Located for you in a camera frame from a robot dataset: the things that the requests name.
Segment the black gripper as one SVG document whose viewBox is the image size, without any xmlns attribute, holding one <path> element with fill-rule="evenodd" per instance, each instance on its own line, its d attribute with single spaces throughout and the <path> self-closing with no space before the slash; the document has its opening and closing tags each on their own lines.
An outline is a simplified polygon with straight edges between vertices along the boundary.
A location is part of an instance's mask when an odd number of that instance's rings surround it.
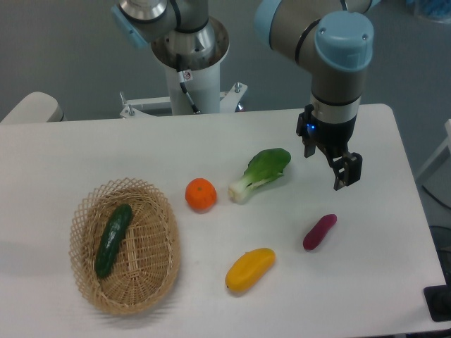
<svg viewBox="0 0 451 338">
<path fill-rule="evenodd" d="M 316 149 L 325 155 L 335 175 L 335 191 L 358 182 L 363 158 L 348 149 L 356 118 L 343 123 L 327 123 L 315 117 L 314 112 L 312 104 L 305 106 L 297 121 L 296 134 L 302 138 L 304 157 L 313 156 Z"/>
</svg>

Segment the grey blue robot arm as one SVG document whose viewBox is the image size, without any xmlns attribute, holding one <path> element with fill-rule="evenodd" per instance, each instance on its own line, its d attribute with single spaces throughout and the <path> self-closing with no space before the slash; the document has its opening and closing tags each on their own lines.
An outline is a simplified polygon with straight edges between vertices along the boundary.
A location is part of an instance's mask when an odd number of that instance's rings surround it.
<svg viewBox="0 0 451 338">
<path fill-rule="evenodd" d="M 270 49 L 311 74 L 311 99 L 296 133 L 304 156 L 321 151 L 334 187 L 357 182 L 362 157 L 348 149 L 366 69 L 373 56 L 372 1 L 262 1 L 254 29 Z M 173 115 L 228 110 L 220 96 L 221 61 L 230 42 L 207 1 L 119 1 L 112 16 L 136 47 L 150 46 L 166 69 Z"/>
</svg>

